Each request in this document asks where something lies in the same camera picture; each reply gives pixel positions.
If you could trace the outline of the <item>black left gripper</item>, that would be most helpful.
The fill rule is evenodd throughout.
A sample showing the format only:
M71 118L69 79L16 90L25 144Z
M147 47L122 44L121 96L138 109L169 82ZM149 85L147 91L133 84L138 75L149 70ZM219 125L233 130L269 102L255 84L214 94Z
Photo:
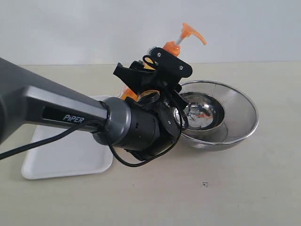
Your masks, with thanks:
M188 102L179 94L180 84L173 91L164 88L142 92L142 82L154 72L144 68L142 61L134 61L129 68L118 63L113 72L136 95L143 95L138 101L125 99L131 108L131 125L123 148L140 161L151 161L167 153L188 125L183 115Z

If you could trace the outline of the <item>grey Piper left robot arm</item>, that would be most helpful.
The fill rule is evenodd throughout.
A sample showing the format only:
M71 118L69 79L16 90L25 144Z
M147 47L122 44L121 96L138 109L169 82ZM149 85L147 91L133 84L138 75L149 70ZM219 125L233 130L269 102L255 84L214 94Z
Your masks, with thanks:
M1 153L1 159L55 142L77 130L87 131L96 142L131 153L139 167L169 152L178 142L188 120L183 111L187 102L180 96L182 78L192 67L169 53L159 51L129 68L118 64L114 75L135 94L97 101L68 87L28 71L5 59L0 61L0 139L5 141L24 124L63 128L63 132Z

